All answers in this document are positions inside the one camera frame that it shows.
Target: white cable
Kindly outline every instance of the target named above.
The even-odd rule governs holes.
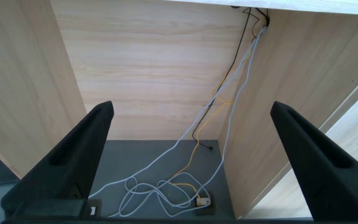
[[[227,145],[227,140],[228,140],[228,137],[229,137],[229,133],[230,133],[230,128],[231,128],[231,119],[232,119],[232,116],[234,114],[234,109],[237,105],[237,100],[238,100],[238,97],[241,93],[241,91],[244,89],[245,85],[247,84],[248,82],[248,79],[249,79],[249,73],[250,73],[250,68],[251,68],[251,65],[252,65],[252,60],[254,59],[254,53],[255,53],[255,50],[256,50],[256,47],[257,47],[257,44],[259,42],[259,37],[260,35],[266,30],[266,27],[264,27],[258,34],[257,38],[253,41],[253,43],[250,45],[250,47],[247,49],[247,52],[244,54],[240,64],[238,65],[236,71],[234,72],[234,75],[221,87],[221,89],[219,91],[216,92],[216,94],[212,97],[211,101],[203,108],[201,109],[201,111],[198,113],[198,116],[196,117],[196,119],[194,120],[193,124],[187,129],[187,131],[182,135],[182,137],[175,143],[174,146],[172,146],[170,149],[166,150],[164,153],[162,153],[161,155],[159,155],[156,159],[154,159],[148,166],[144,167],[143,169],[141,169],[140,171],[136,172],[135,174],[125,178],[125,179],[122,179],[122,180],[118,180],[118,181],[115,181],[115,182],[111,182],[111,183],[108,183],[106,185],[104,185],[102,188],[100,188],[98,191],[96,191],[95,193],[93,193],[92,195],[89,196],[89,198],[95,196],[96,194],[100,193],[104,188],[106,188],[107,186],[110,186],[110,185],[114,185],[114,184],[118,184],[118,183],[121,183],[121,182],[125,182],[125,188],[127,190],[127,193],[125,194],[124,198],[122,199],[121,203],[120,203],[120,206],[119,206],[119,210],[117,213],[109,216],[109,217],[113,217],[115,215],[120,215],[122,217],[128,217],[130,215],[132,215],[133,213],[135,213],[136,211],[138,211],[138,209],[145,203],[145,201],[154,193],[157,194],[157,197],[158,197],[158,200],[162,206],[162,208],[164,209],[165,213],[169,216],[169,217],[174,217],[174,216],[177,216],[181,213],[184,213],[184,212],[189,212],[189,211],[192,211],[192,210],[196,210],[196,209],[200,209],[200,208],[204,208],[208,205],[204,205],[202,207],[196,207],[196,208],[189,208],[189,209],[185,209],[185,210],[182,210],[176,214],[169,214],[167,209],[165,208],[165,206],[163,205],[162,201],[161,201],[161,198],[164,199],[165,202],[167,202],[170,206],[172,207],[178,207],[178,208],[186,208],[186,207],[189,207],[191,205],[191,201],[194,200],[194,198],[199,194],[199,192],[201,191],[201,189],[203,189],[208,197],[209,197],[209,194],[208,192],[206,191],[206,189],[204,188],[207,184],[209,184],[213,178],[215,177],[215,175],[218,173],[219,169],[221,168],[223,162],[224,162],[224,155],[225,155],[225,152],[226,152],[226,145]],[[242,63],[245,61],[246,59],[246,56],[249,54],[249,50],[254,47],[252,53],[251,53],[251,57],[250,57],[250,60],[249,60],[249,66],[248,66],[248,69],[247,69],[247,76],[246,76],[246,80],[244,81],[244,83],[241,85],[239,91],[237,92],[237,95],[236,95],[236,98],[234,100],[234,104],[233,104],[233,107],[232,107],[232,110],[231,110],[231,113],[230,113],[230,116],[229,116],[229,124],[228,124],[228,127],[227,127],[227,133],[226,133],[226,140],[224,142],[224,147],[223,147],[223,152],[222,152],[222,161],[221,163],[218,165],[218,167],[216,168],[214,174],[211,176],[211,178],[203,185],[200,184],[200,182],[198,182],[191,174],[187,173],[187,172],[182,172],[174,177],[171,177],[170,179],[168,180],[160,180],[157,184],[157,186],[153,186],[151,184],[147,184],[147,183],[137,183],[137,179],[135,178],[135,176],[139,173],[141,173],[142,171],[148,169],[151,165],[153,165],[157,160],[159,160],[162,156],[164,156],[167,152],[171,151],[172,149],[174,149],[179,141],[181,141],[184,136],[187,134],[187,132],[194,126],[194,124],[196,123],[196,121],[198,120],[200,114],[208,107],[208,105],[215,99],[215,97],[220,93],[221,90],[223,90],[226,85],[228,83],[230,83],[234,77],[237,76],[237,73],[239,71],[239,68],[241,67]],[[178,177],[179,175],[188,175],[190,176],[194,181],[196,181],[199,185],[200,185],[200,188],[199,190],[197,191],[197,193],[195,193],[195,195],[190,198],[188,194],[186,194],[186,192],[179,188],[178,186],[176,185],[173,185],[170,181],[176,177]],[[133,178],[135,180],[135,186],[131,189],[129,189],[127,187],[127,181],[129,179]],[[183,202],[183,203],[179,203],[179,204],[174,204],[172,203],[171,201],[169,201],[169,199],[164,195],[164,193],[160,190],[161,187],[163,187],[165,184],[170,184],[171,186],[174,186],[176,187],[177,189],[181,190],[187,197],[187,201]],[[138,186],[141,186],[141,185],[146,185],[148,187],[151,187],[152,190],[148,190],[148,191],[145,191],[145,192],[137,192],[137,188]],[[131,196],[129,197],[129,199],[125,202],[127,196],[131,194]],[[144,200],[140,203],[140,205],[138,205],[135,209],[133,209],[133,211],[127,213],[127,214],[122,214],[122,211],[125,209],[125,207],[127,206],[127,204],[131,201],[131,199],[133,198],[133,196],[135,194],[147,194],[146,198],[144,198]]]

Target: wooden desk panel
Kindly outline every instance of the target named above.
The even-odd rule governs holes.
[[[229,6],[167,1],[52,0],[52,6],[87,110],[113,102],[108,139],[178,139],[226,74],[247,18]],[[254,22],[251,16],[239,57]],[[231,100],[237,83],[221,96]],[[209,114],[221,102],[214,105]],[[201,139],[218,138],[227,111]]]
[[[319,127],[358,86],[358,16],[272,11],[259,44],[224,163],[237,217],[290,170],[270,118],[273,102],[292,106]]]

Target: wooden side panel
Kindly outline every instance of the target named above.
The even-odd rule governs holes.
[[[49,1],[0,0],[0,159],[23,177],[85,114]]]
[[[238,217],[290,170],[270,118],[273,102],[292,106],[320,126],[357,85],[358,16],[272,11],[226,149],[226,177]]]
[[[358,160],[358,102],[327,132]],[[291,170],[248,214],[247,218],[310,217],[305,198]]]
[[[87,111],[113,102],[108,139],[178,139],[229,69],[247,18],[229,6],[167,1],[52,0],[52,7]],[[229,101],[237,83],[221,97]],[[218,138],[227,111],[201,139]]]

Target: black cable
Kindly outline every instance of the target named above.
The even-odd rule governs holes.
[[[255,8],[255,9],[256,9],[256,11],[258,11],[259,13],[261,13],[262,16],[265,17],[265,19],[266,19],[266,26],[268,27],[269,24],[270,24],[269,10],[267,9],[267,10],[266,10],[266,13],[267,13],[267,14],[265,14],[265,13],[262,12],[260,9],[258,9],[258,8]]]
[[[251,16],[254,16],[254,17],[257,19],[256,22],[254,23],[254,25],[252,26],[252,29],[251,29],[251,31],[252,31],[252,36],[254,36],[254,38],[256,38],[256,36],[255,36],[255,34],[254,34],[254,28],[255,28],[255,25],[260,21],[260,19],[259,19],[259,17],[253,15],[252,13],[246,12],[247,9],[249,9],[249,7],[246,8],[246,9],[244,9],[244,10],[242,11],[242,13],[250,14]]]
[[[247,24],[248,24],[248,20],[249,20],[249,16],[250,16],[250,15],[251,15],[251,8],[249,8],[249,12],[248,12],[248,16],[247,16],[247,21],[246,21],[246,24],[245,24],[245,26],[244,26],[244,30],[242,31],[242,35],[241,35],[240,42],[239,42],[239,45],[238,45],[237,50],[236,50],[236,54],[235,54],[235,56],[234,56],[234,60],[233,60],[233,62],[231,63],[230,68],[229,68],[229,70],[227,71],[226,75],[224,76],[223,82],[219,85],[218,90],[216,90],[216,92],[218,92],[218,91],[221,89],[221,87],[222,87],[224,81],[226,80],[227,76],[228,76],[229,73],[230,73],[231,68],[232,68],[233,65],[234,65],[234,62],[236,62],[237,54],[239,53],[240,46],[241,46],[241,42],[242,42],[242,38],[244,37],[244,34],[245,34],[245,32],[246,32],[246,28],[247,28]],[[201,122],[202,122],[203,119],[205,118],[205,116],[206,116],[206,114],[208,113],[209,109],[211,109],[212,104],[213,104],[214,102],[215,102],[215,99],[208,105],[208,109],[205,111],[203,117],[200,119],[200,121],[198,122],[196,128],[195,128],[194,131],[193,131],[193,134],[191,135],[195,141],[197,141],[197,139],[194,137],[194,133],[195,133],[196,130],[198,129],[198,126],[200,126]],[[213,149],[212,146],[206,146],[206,145],[202,144],[201,142],[200,142],[200,145],[202,145],[202,146],[204,146],[204,147],[207,147],[207,148],[210,149],[210,150]]]

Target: wire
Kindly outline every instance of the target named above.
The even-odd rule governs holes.
[[[220,90],[220,88],[222,87],[223,82],[225,81],[225,79],[226,79],[227,76],[229,75],[229,73],[230,73],[230,71],[231,71],[231,68],[232,68],[233,65],[234,65],[234,62],[236,62],[237,55],[238,55],[239,50],[240,50],[242,38],[244,37],[244,34],[245,34],[245,32],[246,32],[246,28],[247,28],[247,25],[248,25],[249,16],[251,15],[250,12],[251,12],[251,8],[249,8],[249,13],[248,13],[248,16],[247,16],[246,24],[245,24],[245,26],[244,26],[244,30],[242,31],[241,38],[240,38],[240,42],[239,42],[239,45],[237,46],[237,50],[236,50],[236,54],[234,55],[233,62],[231,63],[231,65],[230,65],[230,67],[229,67],[229,70],[226,72],[226,75],[225,75],[224,78],[222,79],[221,83],[219,84],[217,92]],[[197,141],[197,140],[196,140],[196,138],[194,137],[194,133],[195,133],[196,130],[198,129],[198,126],[200,126],[200,124],[201,124],[201,122],[203,121],[203,119],[205,118],[205,116],[208,114],[208,111],[211,109],[213,103],[214,103],[214,100],[208,104],[208,109],[205,111],[205,114],[203,115],[203,117],[198,121],[198,124],[196,125],[196,128],[193,130],[193,133],[191,134],[191,137],[193,137],[193,139],[194,139],[195,141]],[[204,144],[202,144],[202,143],[200,143],[200,145],[202,145],[202,146],[204,146],[204,147],[207,147],[208,149],[213,149],[211,146],[206,146],[206,145],[204,145]]]
[[[89,196],[90,197],[93,197],[95,196],[96,194],[100,193],[100,191],[102,191],[104,188],[106,188],[107,186],[109,185],[112,185],[112,184],[117,184],[117,183],[120,183],[120,182],[125,182],[125,188],[127,189],[127,193],[125,194],[124,198],[122,199],[121,203],[120,203],[120,206],[119,206],[119,209],[118,209],[118,212],[111,215],[110,217],[113,217],[115,215],[120,215],[122,217],[128,217],[130,215],[132,215],[133,213],[135,213],[136,211],[138,211],[138,209],[143,206],[143,204],[146,202],[146,200],[152,195],[152,194],[157,194],[157,198],[162,206],[162,208],[164,209],[165,213],[169,216],[169,217],[174,217],[174,216],[177,216],[181,213],[184,213],[184,212],[189,212],[189,211],[192,211],[192,210],[196,210],[196,209],[201,209],[201,208],[205,208],[207,207],[208,205],[203,205],[203,206],[200,206],[200,207],[195,207],[195,208],[187,208],[187,209],[184,209],[178,213],[175,213],[175,214],[171,214],[167,211],[167,209],[165,208],[165,206],[163,205],[163,202],[161,199],[163,199],[166,203],[168,203],[170,206],[172,207],[176,207],[176,208],[186,208],[186,207],[189,207],[191,205],[191,201],[194,200],[195,197],[197,197],[197,195],[199,194],[199,192],[201,190],[204,190],[207,194],[207,197],[210,198],[209,194],[208,194],[208,191],[206,191],[205,189],[205,186],[208,185],[215,177],[215,175],[218,173],[219,169],[221,168],[223,162],[224,162],[224,155],[225,155],[225,152],[226,152],[226,146],[227,146],[227,140],[228,140],[228,137],[229,137],[229,133],[230,133],[230,130],[231,130],[231,120],[232,120],[232,116],[234,114],[234,111],[235,111],[235,108],[236,108],[236,105],[237,105],[237,101],[238,101],[238,98],[239,98],[239,95],[241,93],[241,91],[244,89],[245,85],[247,84],[248,82],[248,79],[249,79],[249,73],[250,73],[250,68],[251,68],[251,65],[252,65],[252,61],[253,61],[253,58],[254,58],[254,54],[255,54],[255,50],[256,50],[256,47],[257,47],[257,44],[259,42],[259,37],[260,35],[266,30],[266,27],[264,27],[258,34],[256,40],[251,43],[250,47],[248,48],[247,52],[244,54],[240,64],[238,65],[236,71],[234,72],[234,75],[225,83],[222,85],[222,88],[212,97],[211,101],[213,101],[216,96],[219,94],[219,92],[221,90],[224,89],[224,87],[227,86],[228,83],[230,83],[234,77],[237,76],[238,74],[238,71],[239,71],[239,68],[241,67],[242,63],[246,60],[246,56],[247,54],[250,52],[251,48],[253,47],[253,50],[252,50],[252,54],[250,56],[250,60],[249,60],[249,66],[248,66],[248,70],[247,70],[247,76],[246,76],[246,80],[244,81],[244,83],[241,85],[240,89],[238,90],[237,92],[237,95],[235,97],[235,100],[234,100],[234,104],[233,104],[233,107],[231,109],[231,112],[230,112],[230,116],[229,116],[229,123],[228,123],[228,126],[227,126],[227,133],[226,133],[226,140],[224,142],[224,147],[223,147],[223,151],[222,151],[222,160],[221,162],[219,163],[218,167],[216,168],[214,174],[210,177],[210,179],[205,182],[204,184],[200,184],[200,182],[198,180],[196,180],[191,174],[187,173],[187,172],[182,172],[174,177],[171,177],[170,179],[168,180],[160,180],[156,186],[153,186],[151,184],[147,184],[147,183],[137,183],[137,179],[135,178],[135,175],[139,174],[140,172],[146,170],[147,168],[149,168],[152,164],[154,164],[158,159],[160,159],[163,155],[165,155],[167,152],[171,151],[174,147],[177,146],[178,142],[180,140],[183,139],[183,137],[187,134],[187,132],[194,126],[194,124],[196,123],[198,117],[200,116],[200,114],[206,109],[207,106],[205,106],[203,109],[201,109],[201,111],[199,112],[197,118],[194,120],[193,124],[187,129],[187,131],[185,131],[185,133],[182,135],[182,137],[176,142],[176,144],[171,147],[170,149],[166,150],[164,153],[162,153],[161,155],[159,155],[152,163],[150,163],[148,166],[146,166],[145,168],[139,170],[138,172],[136,172],[135,174],[125,178],[125,179],[122,179],[122,180],[118,180],[118,181],[115,181],[115,182],[111,182],[111,183],[108,183],[106,185],[104,185],[102,188],[100,188],[97,192],[93,193],[92,195]],[[171,181],[176,178],[176,177],[179,177],[180,175],[188,175],[189,177],[191,177],[195,182],[197,182],[197,184],[200,185],[200,188],[197,190],[196,194],[194,196],[192,196],[192,198],[189,197],[189,195],[186,194],[186,192],[179,188],[178,186],[176,185],[173,185],[171,183]],[[135,180],[135,186],[133,186],[133,188],[129,189],[129,187],[127,186],[127,181],[129,179],[134,179]],[[186,197],[187,197],[187,200],[182,202],[182,203],[172,203],[171,201],[169,201],[169,199],[163,194],[163,192],[160,190],[160,188],[162,188],[164,185],[166,184],[169,184],[171,186],[174,186],[176,187],[178,190],[180,190],[181,192],[183,192]],[[137,188],[139,186],[148,186],[150,187],[152,190],[148,190],[148,191],[144,191],[144,192],[137,192]],[[143,199],[143,201],[135,208],[133,209],[133,211],[127,213],[127,214],[123,214],[122,211],[126,208],[127,204],[131,201],[131,199],[133,198],[133,196],[137,194],[137,195],[143,195],[143,194],[147,194],[146,198]]]
[[[184,168],[182,168],[181,170],[179,170],[179,171],[178,171],[176,174],[174,174],[172,177],[174,177],[174,176],[180,174],[181,172],[183,172],[185,169],[187,169],[187,168],[190,166],[191,161],[193,160],[194,153],[196,152],[196,150],[197,150],[197,148],[198,148],[198,146],[199,146],[199,144],[200,144],[200,140],[199,140],[198,134],[199,134],[200,131],[209,123],[209,121],[211,121],[212,118],[213,118],[215,115],[217,115],[217,114],[224,108],[224,106],[230,104],[230,103],[228,103],[228,102],[226,102],[226,101],[224,101],[224,100],[222,100],[222,101],[223,101],[224,103],[208,118],[208,120],[207,120],[207,121],[202,125],[202,127],[200,127],[200,129],[197,131],[197,145],[194,147],[193,152],[191,153],[189,163],[187,163],[187,165],[186,165]],[[173,185],[187,185],[187,186],[189,186],[189,187],[192,187],[193,190],[194,190],[195,192],[197,192],[196,187],[193,186],[193,185],[191,185],[191,184],[187,184],[187,183],[177,183],[177,184],[173,184]]]
[[[256,36],[255,36],[255,34],[254,34],[254,28],[255,28],[255,25],[260,21],[260,19],[259,19],[259,17],[257,17],[257,16],[255,16],[255,15],[253,15],[252,13],[250,13],[251,12],[251,10],[249,11],[249,12],[246,12],[246,10],[247,9],[251,9],[252,10],[252,8],[246,8],[246,9],[244,9],[243,11],[242,11],[242,13],[245,13],[245,14],[249,14],[249,15],[251,15],[251,16],[253,16],[253,17],[255,17],[257,20],[256,20],[256,22],[254,23],[254,25],[252,26],[252,29],[251,29],[251,32],[252,32],[252,36],[254,37],[254,38],[256,38]]]
[[[266,9],[266,14],[264,12],[262,12],[262,10],[255,8],[256,11],[258,11],[259,13],[261,13],[262,16],[265,17],[266,20],[266,27],[268,27],[270,25],[270,16],[269,16],[269,9]]]
[[[178,175],[178,174],[180,174],[182,171],[184,171],[185,169],[187,169],[187,167],[190,166],[191,161],[193,160],[194,153],[196,152],[196,149],[197,149],[197,147],[198,147],[199,144],[200,144],[200,140],[199,140],[199,138],[198,138],[198,134],[199,134],[200,131],[208,124],[208,122],[211,120],[211,118],[213,118],[215,115],[217,115],[217,114],[224,108],[224,106],[226,106],[226,105],[227,105],[227,103],[223,103],[223,104],[208,118],[208,120],[202,125],[202,127],[199,128],[199,130],[197,131],[197,144],[196,144],[196,146],[194,147],[193,152],[191,153],[189,163],[187,163],[187,165],[186,165],[184,168],[182,168],[182,169],[179,170],[176,174],[174,174],[173,177],[176,176],[176,175]]]

